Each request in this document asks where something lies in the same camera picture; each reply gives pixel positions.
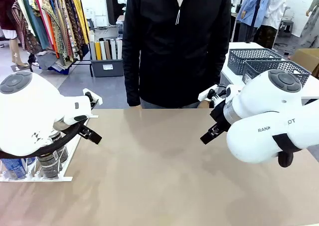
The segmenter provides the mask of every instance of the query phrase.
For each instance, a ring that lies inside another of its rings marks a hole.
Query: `brown tabletop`
[[[3,226],[297,226],[319,223],[319,165],[235,159],[209,145],[208,109],[96,110],[65,183],[0,183]]]

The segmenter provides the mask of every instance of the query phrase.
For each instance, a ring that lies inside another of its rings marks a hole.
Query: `black plastic basket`
[[[292,73],[299,79],[303,86],[311,75],[309,71],[292,61],[247,60],[242,80],[245,84],[247,84],[250,80],[254,79],[261,73],[273,69],[285,70],[289,73]]]
[[[269,49],[230,49],[228,67],[236,75],[242,75],[246,60],[281,60],[282,56]]]

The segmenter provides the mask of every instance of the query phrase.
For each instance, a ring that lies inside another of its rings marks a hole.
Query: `light blue denim shirt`
[[[238,13],[237,20],[247,25],[251,25],[253,21],[253,16],[255,13],[256,3],[257,3],[257,0],[244,0],[240,8],[240,11]],[[256,22],[255,22],[255,27],[257,28],[259,28],[261,26],[261,23],[263,22],[263,19],[267,10],[267,5],[268,5],[268,0],[261,0],[260,8],[259,8]],[[246,11],[245,17],[243,19],[241,18],[242,11]]]

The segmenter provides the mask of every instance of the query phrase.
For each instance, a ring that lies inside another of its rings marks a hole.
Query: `black jacket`
[[[128,104],[139,105],[141,97],[178,108],[219,83],[230,8],[231,0],[183,0],[181,7],[177,0],[128,0],[123,35]]]

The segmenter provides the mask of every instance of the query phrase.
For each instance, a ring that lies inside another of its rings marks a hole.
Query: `maroon sweater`
[[[11,7],[15,0],[0,0],[0,26],[4,30],[15,30],[8,14],[11,14]]]

